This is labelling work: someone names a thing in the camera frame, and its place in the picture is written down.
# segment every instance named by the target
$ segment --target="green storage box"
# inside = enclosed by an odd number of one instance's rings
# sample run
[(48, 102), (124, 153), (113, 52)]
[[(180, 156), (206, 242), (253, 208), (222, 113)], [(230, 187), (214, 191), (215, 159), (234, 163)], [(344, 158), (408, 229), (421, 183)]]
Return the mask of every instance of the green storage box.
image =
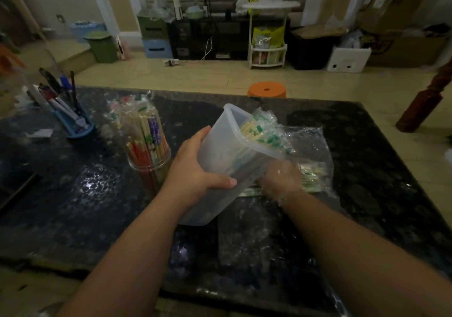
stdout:
[(116, 45), (108, 32), (91, 32), (85, 36), (98, 63), (114, 63), (117, 57)]
[(169, 39), (166, 22), (161, 18), (151, 17), (146, 9), (142, 9), (137, 19), (143, 39)]

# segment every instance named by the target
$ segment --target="person's left arm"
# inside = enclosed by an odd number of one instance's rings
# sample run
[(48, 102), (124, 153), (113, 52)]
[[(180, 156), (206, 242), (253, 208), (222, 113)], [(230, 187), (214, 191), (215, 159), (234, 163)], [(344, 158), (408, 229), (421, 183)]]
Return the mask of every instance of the person's left arm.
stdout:
[(209, 188), (231, 188), (235, 179), (206, 173), (196, 157), (206, 127), (185, 141), (165, 184), (132, 222), (57, 317), (150, 316), (167, 272), (173, 233), (181, 216)]

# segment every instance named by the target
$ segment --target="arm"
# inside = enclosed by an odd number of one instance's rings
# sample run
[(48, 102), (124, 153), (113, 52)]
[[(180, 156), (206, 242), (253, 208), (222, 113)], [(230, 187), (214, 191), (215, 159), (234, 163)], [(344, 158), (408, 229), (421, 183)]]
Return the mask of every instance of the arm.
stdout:
[(165, 184), (126, 229), (57, 317), (150, 316), (166, 275), (173, 233), (180, 217), (209, 188), (231, 188), (235, 179), (206, 173), (196, 156), (206, 127), (185, 141)]
[(308, 243), (325, 276), (356, 316), (452, 316), (452, 285), (391, 242), (305, 193), (291, 164), (261, 179)]

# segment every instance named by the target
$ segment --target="power outlet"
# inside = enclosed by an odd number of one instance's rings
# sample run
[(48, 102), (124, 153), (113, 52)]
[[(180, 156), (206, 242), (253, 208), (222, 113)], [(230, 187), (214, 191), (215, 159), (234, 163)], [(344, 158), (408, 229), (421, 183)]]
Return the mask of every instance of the power outlet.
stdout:
[(56, 18), (60, 23), (66, 23), (66, 20), (64, 19), (63, 15), (57, 14)]

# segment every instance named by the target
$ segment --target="person's right arm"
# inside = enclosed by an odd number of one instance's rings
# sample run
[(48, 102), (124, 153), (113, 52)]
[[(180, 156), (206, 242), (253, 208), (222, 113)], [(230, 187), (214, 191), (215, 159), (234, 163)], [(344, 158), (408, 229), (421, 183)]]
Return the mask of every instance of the person's right arm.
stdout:
[(273, 163), (260, 183), (280, 202), (345, 306), (356, 316), (452, 316), (452, 284), (426, 263), (330, 209)]

